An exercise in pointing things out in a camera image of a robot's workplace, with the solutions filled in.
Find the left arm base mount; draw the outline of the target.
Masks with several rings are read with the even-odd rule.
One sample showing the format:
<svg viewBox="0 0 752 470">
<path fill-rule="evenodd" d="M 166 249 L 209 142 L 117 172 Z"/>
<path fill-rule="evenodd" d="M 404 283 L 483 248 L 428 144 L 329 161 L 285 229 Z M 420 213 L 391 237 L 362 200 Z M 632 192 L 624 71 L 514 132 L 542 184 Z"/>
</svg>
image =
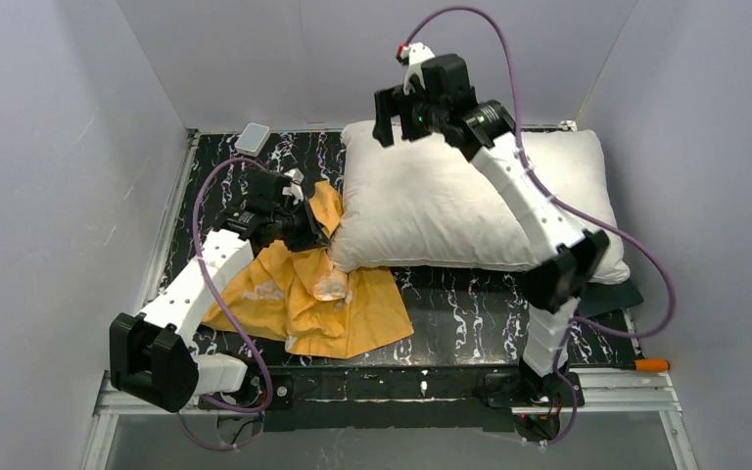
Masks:
<svg viewBox="0 0 752 470">
<path fill-rule="evenodd" d="M 288 373 L 272 371 L 271 402 L 265 411 L 287 410 L 293 406 L 295 381 Z M 255 408 L 261 406 L 268 396 L 265 382 L 256 367 L 248 372 L 242 387 L 237 392 L 221 392 L 212 395 L 215 403 L 208 399 L 198 399 L 196 407 L 204 410 L 233 411 L 235 408 Z"/>
</svg>

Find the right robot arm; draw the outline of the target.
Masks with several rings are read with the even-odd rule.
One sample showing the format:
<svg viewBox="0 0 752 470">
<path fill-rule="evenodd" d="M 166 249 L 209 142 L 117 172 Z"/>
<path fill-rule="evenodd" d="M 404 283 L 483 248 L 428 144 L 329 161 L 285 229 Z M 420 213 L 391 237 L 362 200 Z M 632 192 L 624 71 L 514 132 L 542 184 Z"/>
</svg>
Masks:
<svg viewBox="0 0 752 470">
<path fill-rule="evenodd" d="M 394 119 L 407 142 L 438 133 L 491 183 L 538 261 L 521 278 L 530 308 L 521 363 L 536 377 L 558 372 L 569 323 L 609 247 L 608 236 L 586 229 L 551 201 L 516 135 L 515 118 L 498 101 L 477 99 L 461 57 L 437 56 L 417 42 L 401 45 L 397 60 L 405 76 L 402 84 L 375 92 L 373 137 L 384 148 L 393 146 Z"/>
</svg>

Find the white pillow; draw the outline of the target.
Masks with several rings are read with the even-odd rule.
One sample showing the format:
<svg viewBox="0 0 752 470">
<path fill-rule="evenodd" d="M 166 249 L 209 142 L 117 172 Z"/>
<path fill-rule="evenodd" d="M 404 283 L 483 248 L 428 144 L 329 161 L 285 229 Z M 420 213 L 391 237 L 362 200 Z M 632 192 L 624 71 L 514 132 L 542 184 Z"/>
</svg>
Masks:
<svg viewBox="0 0 752 470">
<path fill-rule="evenodd" d="M 363 267 L 478 267 L 525 271 L 536 260 L 521 225 L 491 183 L 439 134 L 383 148 L 373 121 L 347 125 L 343 215 L 330 259 Z M 604 154 L 591 130 L 526 132 L 537 174 L 560 199 L 615 224 Z"/>
</svg>

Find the yellow and blue pillowcase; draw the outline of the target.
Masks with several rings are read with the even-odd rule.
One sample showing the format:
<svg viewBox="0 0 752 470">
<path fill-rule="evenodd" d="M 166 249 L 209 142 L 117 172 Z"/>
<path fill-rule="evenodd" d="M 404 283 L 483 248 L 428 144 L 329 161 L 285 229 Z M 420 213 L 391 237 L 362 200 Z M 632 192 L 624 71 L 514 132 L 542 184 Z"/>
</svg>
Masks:
<svg viewBox="0 0 752 470">
<path fill-rule="evenodd" d="M 340 270 L 326 249 L 262 249 L 212 304 L 206 326 L 283 343 L 287 353 L 349 359 L 409 337 L 413 326 L 386 267 Z"/>
</svg>

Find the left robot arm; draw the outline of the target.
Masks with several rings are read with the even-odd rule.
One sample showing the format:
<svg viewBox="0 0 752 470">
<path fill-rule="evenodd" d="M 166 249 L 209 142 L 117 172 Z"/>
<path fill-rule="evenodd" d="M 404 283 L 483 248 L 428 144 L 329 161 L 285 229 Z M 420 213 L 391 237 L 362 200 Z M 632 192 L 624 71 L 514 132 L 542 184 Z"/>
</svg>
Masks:
<svg viewBox="0 0 752 470">
<path fill-rule="evenodd" d="M 194 336 L 214 296 L 262 249 L 276 241 L 293 252 L 328 246 L 309 204 L 313 193 L 296 168 L 250 176 L 246 195 L 217 216 L 200 254 L 137 314 L 121 313 L 112 322 L 111 385 L 176 412 L 200 396 L 234 394 L 246 378 L 257 378 L 256 360 L 193 352 Z"/>
</svg>

